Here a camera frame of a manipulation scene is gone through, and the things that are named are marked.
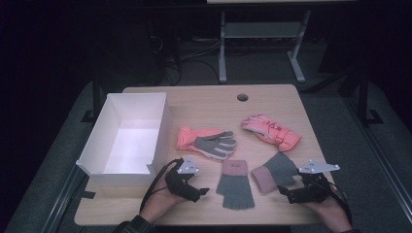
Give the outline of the pink padded ski glove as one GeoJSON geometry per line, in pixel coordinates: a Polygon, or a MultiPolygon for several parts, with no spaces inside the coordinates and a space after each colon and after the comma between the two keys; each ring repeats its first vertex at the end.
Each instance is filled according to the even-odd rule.
{"type": "Polygon", "coordinates": [[[241,122],[241,127],[250,130],[265,143],[276,145],[279,151],[292,150],[302,138],[265,115],[250,116],[241,122]]]}

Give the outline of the grey metal stand frame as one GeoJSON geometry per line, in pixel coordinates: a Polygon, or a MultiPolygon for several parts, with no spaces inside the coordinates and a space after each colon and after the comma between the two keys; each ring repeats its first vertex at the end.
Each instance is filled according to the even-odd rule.
{"type": "Polygon", "coordinates": [[[226,20],[225,12],[221,12],[220,52],[219,52],[219,82],[227,82],[225,42],[227,39],[295,39],[292,50],[287,52],[290,65],[296,80],[305,83],[297,56],[306,32],[310,11],[306,11],[301,21],[286,22],[230,22],[226,20]]]}

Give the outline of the person's left hand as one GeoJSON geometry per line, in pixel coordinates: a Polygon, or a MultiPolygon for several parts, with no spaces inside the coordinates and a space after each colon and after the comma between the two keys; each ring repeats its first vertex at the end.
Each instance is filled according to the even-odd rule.
{"type": "Polygon", "coordinates": [[[160,179],[154,189],[155,192],[150,195],[143,210],[139,213],[139,216],[148,223],[155,223],[176,205],[186,201],[185,198],[171,193],[164,179],[160,179]]]}

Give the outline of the grey knit glove pink cuff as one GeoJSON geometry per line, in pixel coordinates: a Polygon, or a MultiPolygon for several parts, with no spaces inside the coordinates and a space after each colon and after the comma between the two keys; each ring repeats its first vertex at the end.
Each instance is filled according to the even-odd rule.
{"type": "Polygon", "coordinates": [[[276,190],[279,185],[295,184],[293,177],[297,175],[297,168],[285,154],[277,152],[263,165],[255,168],[251,174],[258,190],[267,193],[276,190]]]}
{"type": "Polygon", "coordinates": [[[225,160],[216,192],[223,196],[223,207],[247,210],[255,206],[245,160],[225,160]]]}

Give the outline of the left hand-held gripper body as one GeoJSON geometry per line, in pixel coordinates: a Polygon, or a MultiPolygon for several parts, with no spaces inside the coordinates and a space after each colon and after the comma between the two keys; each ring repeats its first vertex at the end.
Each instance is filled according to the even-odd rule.
{"type": "Polygon", "coordinates": [[[165,181],[171,193],[191,201],[195,195],[199,195],[197,188],[189,184],[189,180],[199,172],[193,158],[180,158],[176,165],[166,174],[165,181]]]}

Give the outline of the pink glove with grey palm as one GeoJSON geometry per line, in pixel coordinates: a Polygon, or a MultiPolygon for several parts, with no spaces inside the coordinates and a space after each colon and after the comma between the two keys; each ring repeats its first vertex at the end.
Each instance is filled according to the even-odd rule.
{"type": "Polygon", "coordinates": [[[176,149],[195,151],[209,158],[225,160],[233,154],[236,145],[232,131],[216,128],[194,130],[183,125],[178,134],[176,149]]]}

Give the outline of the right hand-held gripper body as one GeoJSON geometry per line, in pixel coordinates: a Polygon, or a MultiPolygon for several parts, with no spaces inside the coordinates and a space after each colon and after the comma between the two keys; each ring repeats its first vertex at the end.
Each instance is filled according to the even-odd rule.
{"type": "Polygon", "coordinates": [[[303,167],[297,169],[304,187],[292,190],[291,195],[301,198],[298,204],[325,201],[331,195],[332,190],[324,172],[338,171],[339,169],[340,166],[337,164],[327,164],[310,159],[303,167]]]}

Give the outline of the white rectangular box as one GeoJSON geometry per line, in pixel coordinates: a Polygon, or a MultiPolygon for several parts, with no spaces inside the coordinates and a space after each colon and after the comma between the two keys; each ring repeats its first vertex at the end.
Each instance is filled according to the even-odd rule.
{"type": "Polygon", "coordinates": [[[149,185],[167,162],[171,129],[164,92],[110,93],[77,165],[99,185],[149,185]]]}

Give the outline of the person's right hand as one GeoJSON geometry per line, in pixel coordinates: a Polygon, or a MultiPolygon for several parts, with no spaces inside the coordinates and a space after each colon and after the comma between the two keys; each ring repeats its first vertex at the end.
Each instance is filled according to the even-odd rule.
{"type": "Polygon", "coordinates": [[[344,233],[353,229],[345,211],[332,197],[328,197],[322,203],[308,202],[303,203],[302,206],[314,211],[333,233],[344,233]]]}

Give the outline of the black stand leg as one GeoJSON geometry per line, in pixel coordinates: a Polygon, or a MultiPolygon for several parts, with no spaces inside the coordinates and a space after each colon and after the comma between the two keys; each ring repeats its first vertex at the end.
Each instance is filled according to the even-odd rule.
{"type": "Polygon", "coordinates": [[[360,72],[359,97],[358,97],[358,118],[364,127],[370,124],[383,124],[383,120],[375,110],[367,108],[368,98],[368,78],[365,70],[360,72]]]}
{"type": "Polygon", "coordinates": [[[92,109],[85,112],[82,122],[95,123],[101,110],[100,84],[97,76],[92,78],[92,109]]]}

